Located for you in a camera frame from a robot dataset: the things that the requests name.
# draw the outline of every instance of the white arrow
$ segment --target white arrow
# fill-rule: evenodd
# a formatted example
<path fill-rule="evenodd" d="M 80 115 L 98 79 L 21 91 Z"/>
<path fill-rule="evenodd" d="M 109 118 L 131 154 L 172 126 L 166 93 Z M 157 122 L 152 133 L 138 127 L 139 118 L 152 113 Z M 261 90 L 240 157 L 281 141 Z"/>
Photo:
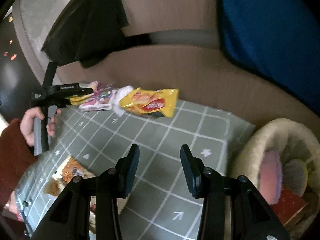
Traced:
<path fill-rule="evenodd" d="M 173 214 L 177 214 L 172 220 L 176 220 L 178 219 L 179 221 L 181 221 L 182 217 L 183 217 L 183 211 L 178 211 L 178 212 L 173 212 Z"/>
<path fill-rule="evenodd" d="M 211 155 L 211 149 L 202 149 L 202 152 L 201 154 L 204 156 L 204 157 L 208 157 L 209 155 Z"/>
<path fill-rule="evenodd" d="M 87 159 L 89 159 L 89 158 L 90 158 L 90 154 L 89 154 L 89 153 L 87 153 L 86 155 L 83 155 L 83 156 L 82 156 L 82 158 L 84 158 L 84 159 L 86 159 L 86 160 L 87 160 Z"/>

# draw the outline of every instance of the beige pet bed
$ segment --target beige pet bed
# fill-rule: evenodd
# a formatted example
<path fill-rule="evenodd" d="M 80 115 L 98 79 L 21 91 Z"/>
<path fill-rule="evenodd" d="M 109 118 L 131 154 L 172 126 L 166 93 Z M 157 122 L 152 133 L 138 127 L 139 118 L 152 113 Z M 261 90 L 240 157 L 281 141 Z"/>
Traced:
<path fill-rule="evenodd" d="M 320 193 L 320 144 L 309 128 L 288 119 L 275 119 L 258 130 L 231 164 L 230 176 L 247 176 L 259 188 L 259 170 L 264 153 L 278 151 L 282 164 L 300 159 L 307 164 L 308 185 Z M 314 217 L 303 222 L 301 234 Z"/>

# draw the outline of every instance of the red sleeve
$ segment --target red sleeve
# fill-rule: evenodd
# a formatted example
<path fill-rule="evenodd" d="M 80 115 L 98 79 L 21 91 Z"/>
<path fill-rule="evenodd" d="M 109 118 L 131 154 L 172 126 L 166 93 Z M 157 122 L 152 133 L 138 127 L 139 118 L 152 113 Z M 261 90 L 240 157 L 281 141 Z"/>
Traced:
<path fill-rule="evenodd" d="M 36 160 L 20 132 L 20 121 L 14 119 L 0 136 L 0 209 Z"/>

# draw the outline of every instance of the white grid line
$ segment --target white grid line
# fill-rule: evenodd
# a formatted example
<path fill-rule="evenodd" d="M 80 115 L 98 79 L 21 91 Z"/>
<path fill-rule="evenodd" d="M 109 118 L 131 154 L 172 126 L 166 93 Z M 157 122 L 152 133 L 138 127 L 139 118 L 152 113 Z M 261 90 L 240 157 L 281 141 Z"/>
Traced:
<path fill-rule="evenodd" d="M 63 122 L 64 124 L 66 124 L 69 120 L 70 120 L 70 118 L 71 117 L 73 117 L 74 115 L 75 115 L 75 113 L 76 112 L 74 112 L 66 121 L 63 121 L 63 120 L 61 120 L 61 122 Z M 84 112 L 79 118 L 78 118 L 78 120 L 75 122 L 75 124 L 84 116 L 84 114 L 85 114 L 86 112 Z M 63 148 L 65 149 L 65 146 L 63 145 L 63 143 L 61 142 L 63 139 L 64 139 L 64 137 L 70 132 L 70 130 L 71 130 L 71 128 L 65 133 L 65 135 L 64 136 L 62 136 L 62 138 L 61 139 L 58 139 L 58 144 L 60 143 L 62 146 L 63 146 Z"/>
<path fill-rule="evenodd" d="M 24 190 L 25 190 L 26 188 L 29 188 L 29 187 L 30 187 L 30 183 L 28 182 L 28 179 L 27 179 L 27 181 L 26 181 L 26 183 L 25 183 L 25 185 L 24 185 L 24 187 L 23 187 L 23 189 L 22 189 L 21 194 L 18 195 L 18 196 L 21 196 L 22 194 L 24 194 L 24 193 L 25 193 Z"/>
<path fill-rule="evenodd" d="M 145 118 L 136 116 L 136 115 L 134 115 L 134 114 L 125 113 L 125 115 L 131 116 L 131 117 L 133 117 L 133 118 L 135 118 L 135 119 L 139 119 L 139 120 L 145 121 Z M 226 119 L 226 118 L 223 118 L 223 117 L 220 117 L 220 116 L 208 115 L 208 114 L 205 114 L 205 116 L 211 116 L 211 117 L 217 117 L 217 118 L 219 118 L 219 119 L 223 119 L 223 120 L 225 120 L 225 122 L 226 122 L 226 130 L 228 130 L 229 127 L 230 127 L 230 122 L 229 122 L 229 120 Z M 92 122 L 96 123 L 97 125 L 101 125 L 99 122 L 97 122 L 97 121 L 95 121 L 95 120 L 92 120 Z M 188 131 L 188 130 L 184 130 L 184 129 L 182 129 L 182 128 L 170 126 L 170 125 L 167 125 L 167 124 L 164 124 L 164 123 L 156 122 L 156 121 L 151 120 L 151 119 L 148 119 L 148 122 L 153 123 L 153 124 L 157 124 L 157 125 L 161 125 L 161 126 L 167 127 L 167 128 L 170 127 L 172 130 L 181 131 L 181 132 L 184 132 L 184 133 L 188 133 L 188 134 L 191 134 L 191 135 L 195 135 L 194 132 L 190 132 L 190 131 Z M 107 130 L 109 130 L 110 132 L 115 133 L 116 135 L 119 135 L 119 136 L 121 136 L 121 137 L 123 137 L 123 138 L 128 139 L 128 140 L 131 141 L 130 138 L 128 138 L 128 137 L 126 137 L 126 136 L 124 136 L 124 135 L 122 135 L 122 134 L 120 134 L 120 133 L 118 133 L 118 132 L 115 132 L 114 130 L 110 129 L 109 127 L 107 127 L 107 126 L 105 126 L 105 125 L 103 125 L 102 127 L 105 128 L 105 129 L 107 129 Z M 198 136 L 198 137 L 202 137 L 202 138 L 207 138 L 207 139 L 215 140 L 215 141 L 219 141 L 219 142 L 222 142 L 222 143 L 225 141 L 225 140 L 222 140 L 222 139 L 219 139 L 219 138 L 214 138 L 214 137 L 210 137 L 210 136 L 206 136 L 206 135 L 202 135 L 202 134 L 197 134 L 197 136 Z"/>
<path fill-rule="evenodd" d="M 173 188 L 175 187 L 175 185 L 177 184 L 177 181 L 180 177 L 180 174 L 182 173 L 182 167 L 180 167 L 177 176 L 175 177 L 169 192 L 167 193 L 167 195 L 165 196 L 164 200 L 162 201 L 160 207 L 158 208 L 156 214 L 153 216 L 153 218 L 151 219 L 149 225 L 145 228 L 145 230 L 142 232 L 142 234 L 140 235 L 140 237 L 138 238 L 138 240 L 141 240 L 141 238 L 144 236 L 144 234 L 148 231 L 148 229 L 151 227 L 151 225 L 154 223 L 155 219 L 157 218 L 157 216 L 160 214 L 162 208 L 164 207 L 165 203 L 167 202 L 169 196 L 170 196 L 170 192 L 172 192 Z"/>
<path fill-rule="evenodd" d="M 221 168 L 221 165 L 223 163 L 223 160 L 225 160 L 226 158 L 227 158 L 227 143 L 225 142 L 225 143 L 223 143 L 223 146 L 222 146 L 222 150 L 221 150 L 221 154 L 220 154 L 220 157 L 219 157 L 219 161 L 218 161 L 218 164 L 217 164 L 216 171 L 220 172 L 220 168 Z"/>
<path fill-rule="evenodd" d="M 42 194 L 40 195 L 40 198 L 41 198 L 41 200 L 42 200 L 42 203 L 45 205 L 45 201 L 44 201 L 44 199 L 43 199 Z"/>
<path fill-rule="evenodd" d="M 106 148 L 106 146 L 108 145 L 108 143 L 111 141 L 111 139 L 116 135 L 116 133 L 119 131 L 119 129 L 122 127 L 122 125 L 124 124 L 124 122 L 128 119 L 130 115 L 128 115 L 123 122 L 119 125 L 119 127 L 117 128 L 117 130 L 114 132 L 114 134 L 109 138 L 109 140 L 106 142 L 106 144 L 103 146 L 103 148 L 99 151 L 99 153 L 97 154 L 97 156 L 95 157 L 95 159 L 92 161 L 92 163 L 89 165 L 89 168 L 92 166 L 92 164 L 96 161 L 96 159 L 101 155 L 101 153 L 103 152 L 103 150 Z"/>
<path fill-rule="evenodd" d="M 150 182 L 150 181 L 148 181 L 148 180 L 146 180 L 146 179 L 144 179 L 144 178 L 141 178 L 141 177 L 139 177 L 139 176 L 136 176 L 136 177 L 137 177 L 138 179 L 140 179 L 141 181 L 143 181 L 143 182 L 145 182 L 145 183 L 147 183 L 147 184 L 149 184 L 149 185 L 151 185 L 151 186 L 153 186 L 153 187 L 155 187 L 155 188 L 157 188 L 157 189 L 159 189 L 159 190 L 161 190 L 161 191 L 163 191 L 163 192 L 165 192 L 165 193 L 167 193 L 167 194 L 170 194 L 171 196 L 174 196 L 174 197 L 179 198 L 179 199 L 181 199 L 181 200 L 184 200 L 184 201 L 187 201 L 187 202 L 189 202 L 189 203 L 195 204 L 195 205 L 197 205 L 197 206 L 201 206 L 201 207 L 203 206 L 202 204 L 200 204 L 200 203 L 198 203 L 198 202 L 192 201 L 192 200 L 190 200 L 190 199 L 187 199 L 187 198 L 184 198 L 184 197 L 179 196 L 179 195 L 177 195 L 177 194 L 174 194 L 174 193 L 172 193 L 172 192 L 170 192 L 170 191 L 168 191 L 168 190 L 165 190 L 165 189 L 157 186 L 156 184 L 154 184 L 154 183 L 152 183 L 152 182 Z"/>
<path fill-rule="evenodd" d="M 198 222 L 198 220 L 199 220 L 199 218 L 200 218 L 200 216 L 201 216 L 201 213 L 202 213 L 202 208 L 200 208 L 200 210 L 199 210 L 199 212 L 198 212 L 195 220 L 193 220 L 193 223 L 192 223 L 191 227 L 189 228 L 188 232 L 186 233 L 186 235 L 185 235 L 185 237 L 184 237 L 183 240 L 188 239 L 188 237 L 189 237 L 189 235 L 191 234 L 193 228 L 195 227 L 196 223 Z"/>
<path fill-rule="evenodd" d="M 31 219 L 31 222 L 33 223 L 33 226 L 35 226 L 35 229 L 33 229 L 32 228 L 32 226 L 30 226 L 31 227 L 31 229 L 32 229 L 32 231 L 34 232 L 35 230 L 36 230 L 36 223 L 34 222 L 34 220 L 33 220 L 33 218 L 32 217 L 30 217 L 30 219 Z"/>
<path fill-rule="evenodd" d="M 37 187 L 37 182 L 38 182 L 38 179 L 39 179 L 42 175 L 43 175 L 43 174 L 41 174 L 41 173 L 35 175 L 35 183 L 32 185 L 32 187 L 31 187 L 28 195 L 26 196 L 26 200 L 30 197 L 30 194 L 31 194 L 31 192 L 33 191 L 33 189 L 34 189 L 35 187 L 38 188 L 38 187 Z"/>
<path fill-rule="evenodd" d="M 34 210 L 36 211 L 36 213 L 38 214 L 38 216 L 40 217 L 40 214 L 39 214 L 39 212 L 38 212 L 38 210 L 37 210 L 36 206 L 35 206 L 35 205 L 33 205 L 33 207 L 34 207 Z"/>
<path fill-rule="evenodd" d="M 156 157 L 157 151 L 160 149 L 160 147 L 162 146 L 164 140 L 167 138 L 168 133 L 170 132 L 170 128 L 171 128 L 171 126 L 173 125 L 174 121 L 177 119 L 179 113 L 180 113 L 180 109 L 178 110 L 176 116 L 175 116 L 175 117 L 173 118 L 173 120 L 171 121 L 168 129 L 166 130 L 164 136 L 162 137 L 160 143 L 158 144 L 158 147 L 157 147 L 156 151 L 154 152 L 154 154 L 152 155 L 151 159 L 149 160 L 147 166 L 144 168 L 143 172 L 141 173 L 141 175 L 140 175 L 141 178 L 144 176 L 144 174 L 146 173 L 147 169 L 149 168 L 149 166 L 150 166 L 151 163 L 153 162 L 154 158 Z M 140 179 L 138 179 L 138 181 L 136 182 L 136 184 L 133 185 L 131 192 L 135 190 L 135 188 L 136 188 L 137 184 L 139 183 L 139 181 L 140 181 Z"/>
<path fill-rule="evenodd" d="M 69 121 L 69 119 L 70 119 L 71 117 L 73 117 L 73 116 L 75 115 L 75 113 L 76 113 L 76 112 L 74 112 L 74 113 L 66 120 L 66 122 Z"/>
<path fill-rule="evenodd" d="M 150 220 L 150 219 L 145 218 L 144 216 L 140 215 L 139 213 L 137 213 L 136 211 L 132 210 L 131 208 L 128 208 L 128 207 L 124 207 L 124 208 L 126 208 L 126 209 L 129 210 L 129 211 L 131 211 L 133 214 L 137 215 L 138 217 L 142 218 L 143 220 L 151 223 L 151 220 Z M 152 222 L 151 224 L 154 225 L 154 226 L 156 226 L 156 227 L 158 227 L 158 228 L 161 228 L 161 229 L 163 229 L 164 231 L 167 231 L 167 232 L 169 232 L 169 233 L 171 233 L 171 234 L 173 234 L 173 235 L 180 236 L 181 238 L 184 238 L 184 236 L 179 235 L 179 234 L 177 234 L 177 233 L 175 233 L 175 232 L 173 232 L 173 231 L 171 231 L 171 230 L 169 230 L 169 229 L 167 229 L 167 228 L 164 228 L 164 227 L 162 227 L 161 225 L 158 225 L 158 224 L 153 223 L 153 222 Z"/>
<path fill-rule="evenodd" d="M 43 218 L 43 216 L 44 216 L 45 209 L 48 207 L 48 204 L 50 203 L 50 200 L 51 200 L 51 199 L 49 199 L 48 202 L 46 203 L 46 205 L 44 206 L 44 209 L 43 209 L 43 211 L 42 211 L 42 213 L 41 213 L 41 216 L 40 216 L 39 222 L 38 222 L 38 224 L 37 224 L 37 227 L 38 227 L 38 225 L 40 224 L 40 222 L 41 222 L 41 220 L 42 220 L 42 218 Z"/>
<path fill-rule="evenodd" d="M 47 184 L 47 182 L 48 182 L 48 180 L 49 180 L 49 177 L 52 176 L 52 175 L 51 175 L 51 172 L 52 172 L 55 168 L 56 168 L 56 166 L 54 165 L 54 166 L 52 167 L 52 169 L 50 170 L 50 172 L 48 173 L 48 176 L 47 176 L 46 179 L 45 179 L 45 183 L 42 185 L 42 187 L 40 188 L 40 190 L 39 190 L 36 198 L 35 198 L 34 201 L 32 202 L 31 207 L 30 207 L 29 212 L 28 212 L 28 219 L 29 219 L 30 211 L 31 211 L 31 209 L 34 207 L 34 203 L 35 203 L 36 200 L 38 199 L 38 197 L 39 197 L 40 193 L 42 192 L 44 186 Z"/>
<path fill-rule="evenodd" d="M 170 129 L 171 129 L 173 123 L 175 122 L 175 120 L 177 120 L 180 112 L 181 112 L 181 109 L 178 110 L 176 116 L 175 116 L 174 119 L 171 121 L 171 123 L 170 123 L 167 131 L 165 132 L 163 138 L 161 139 L 161 141 L 160 141 L 160 143 L 159 143 L 159 145 L 158 145 L 158 147 L 157 147 L 157 149 L 156 149 L 157 151 L 160 149 L 160 147 L 161 147 L 161 145 L 163 144 L 165 138 L 168 136 L 168 134 L 169 134 L 169 132 L 170 132 Z M 147 171 L 147 169 L 148 169 L 148 167 L 150 166 L 150 164 L 151 164 L 151 161 L 149 161 L 148 165 L 145 167 L 144 171 L 143 171 L 142 174 L 141 174 L 141 177 L 144 176 L 144 174 L 145 174 L 145 172 Z M 164 200 L 162 201 L 162 203 L 161 203 L 160 207 L 158 208 L 156 214 L 153 216 L 153 218 L 151 219 L 151 222 L 150 222 L 149 225 L 145 228 L 145 230 L 142 232 L 142 234 L 140 235 L 140 237 L 138 238 L 138 240 L 141 240 L 141 238 L 144 236 L 144 234 L 145 234 L 145 233 L 148 231 L 148 229 L 151 227 L 151 224 L 154 222 L 154 220 L 156 219 L 156 217 L 158 216 L 158 214 L 161 212 L 162 208 L 164 207 L 165 203 L 167 202 L 167 200 L 168 200 L 168 198 L 169 198 L 169 196 L 170 196 L 170 192 L 172 192 L 173 188 L 174 188 L 175 185 L 177 184 L 177 181 L 178 181 L 178 179 L 179 179 L 179 176 L 180 176 L 181 172 L 182 172 L 182 167 L 180 167 L 180 169 L 179 169 L 179 171 L 178 171 L 178 174 L 177 174 L 177 176 L 175 177 L 175 179 L 174 179 L 174 181 L 173 181 L 173 183 L 172 183 L 172 185 L 171 185 L 171 187 L 170 187 L 169 192 L 167 193 L 166 197 L 165 197 Z"/>
<path fill-rule="evenodd" d="M 70 151 L 69 151 L 69 147 L 70 145 L 74 142 L 74 140 L 77 137 L 80 137 L 82 140 L 84 140 L 88 145 L 90 145 L 93 149 L 95 149 L 97 152 L 99 152 L 98 148 L 95 147 L 92 143 L 90 143 L 86 138 L 84 138 L 80 132 L 78 132 L 77 130 L 75 130 L 70 124 L 66 123 L 67 126 L 71 127 L 71 130 L 73 130 L 73 132 L 76 134 L 75 138 L 69 143 L 69 145 L 66 147 L 66 151 L 68 151 L 68 153 L 71 155 Z"/>
<path fill-rule="evenodd" d="M 143 128 L 145 128 L 145 126 L 147 125 L 147 123 L 148 123 L 148 119 L 144 122 L 144 124 L 142 125 L 141 129 L 139 130 L 139 132 L 137 133 L 137 135 L 134 137 L 134 139 L 132 140 L 132 143 L 136 143 L 136 142 L 135 142 L 136 139 L 137 139 L 138 136 L 141 134 Z M 129 152 L 130 148 L 131 148 L 131 145 L 129 145 L 129 146 L 127 147 L 127 149 L 124 151 L 124 154 L 122 155 L 121 158 L 123 158 L 123 157 L 126 156 L 126 153 Z"/>
<path fill-rule="evenodd" d="M 74 123 L 74 124 L 76 124 L 82 117 L 84 117 L 84 114 L 85 114 L 86 112 L 83 112 L 83 114 L 79 117 L 79 119 Z M 81 129 L 80 129 L 80 131 L 78 132 L 76 129 L 74 129 L 73 128 L 73 125 L 70 125 L 69 123 L 67 123 L 67 122 L 64 122 L 70 129 L 69 129 L 69 131 L 73 131 L 73 132 L 75 132 L 77 135 L 79 135 L 81 132 L 82 132 L 82 130 L 88 125 L 88 123 L 90 122 L 90 119 L 89 119 L 89 121 L 84 125 L 84 127 L 82 127 Z M 67 133 L 59 140 L 59 142 L 60 142 L 60 144 L 65 148 L 65 150 L 67 149 L 67 148 L 69 148 L 70 147 L 70 145 L 74 142 L 74 140 L 77 138 L 77 136 L 75 136 L 72 140 L 71 140 L 71 142 L 69 143 L 69 145 L 66 147 L 64 144 L 63 144 L 63 142 L 62 142 L 62 140 L 63 140 L 63 138 L 65 137 L 67 135 Z"/>
<path fill-rule="evenodd" d="M 247 123 L 245 124 L 245 127 L 243 128 L 242 132 L 241 132 L 240 135 L 236 138 L 236 140 L 237 140 L 238 143 L 241 143 L 241 144 L 243 143 L 243 142 L 241 141 L 241 138 L 242 138 L 242 136 L 244 135 L 245 131 L 247 130 L 249 124 L 250 124 L 249 122 L 247 122 Z"/>
<path fill-rule="evenodd" d="M 19 197 L 17 197 L 17 200 L 18 200 L 18 202 L 20 204 L 20 208 L 18 208 L 18 211 L 21 213 L 24 207 L 23 207 L 22 201 L 21 201 L 21 199 Z"/>
<path fill-rule="evenodd" d="M 97 113 L 99 113 L 99 112 L 96 112 L 96 114 L 89 120 L 89 122 L 93 120 L 93 118 L 97 115 Z M 112 116 L 112 114 L 108 116 L 108 118 L 103 122 L 103 124 L 104 124 L 107 120 L 109 120 L 109 118 L 110 118 L 111 116 Z M 78 153 L 76 159 L 80 156 L 80 154 L 83 152 L 83 150 L 84 150 L 85 147 L 88 145 L 88 143 L 90 142 L 90 140 L 96 135 L 96 133 L 100 130 L 100 128 L 102 127 L 103 124 L 101 124 L 101 125 L 99 126 L 99 128 L 94 132 L 94 134 L 89 138 L 89 140 L 87 141 L 87 143 L 85 144 L 85 146 L 84 146 L 84 147 L 82 148 L 82 150 Z"/>

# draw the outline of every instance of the finger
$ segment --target finger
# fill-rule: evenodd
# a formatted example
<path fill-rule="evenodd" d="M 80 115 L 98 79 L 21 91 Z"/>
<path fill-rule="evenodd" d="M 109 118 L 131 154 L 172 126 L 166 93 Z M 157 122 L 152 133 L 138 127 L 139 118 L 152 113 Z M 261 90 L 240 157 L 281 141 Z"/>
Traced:
<path fill-rule="evenodd" d="M 39 118 L 41 120 L 44 119 L 44 114 L 42 113 L 40 107 L 34 107 L 26 111 L 25 117 L 28 119 Z"/>
<path fill-rule="evenodd" d="M 57 123 L 59 121 L 59 117 L 58 116 L 54 116 L 50 119 L 51 123 Z"/>
<path fill-rule="evenodd" d="M 48 132 L 48 134 L 49 134 L 51 137 L 54 137 L 54 130 L 55 130 L 55 128 L 52 129 L 52 127 L 50 127 L 50 125 L 52 125 L 52 124 L 48 124 L 48 125 L 47 125 L 47 132 Z"/>
<path fill-rule="evenodd" d="M 55 131 L 56 130 L 56 126 L 54 123 L 50 123 L 47 125 L 47 130 L 48 131 Z"/>

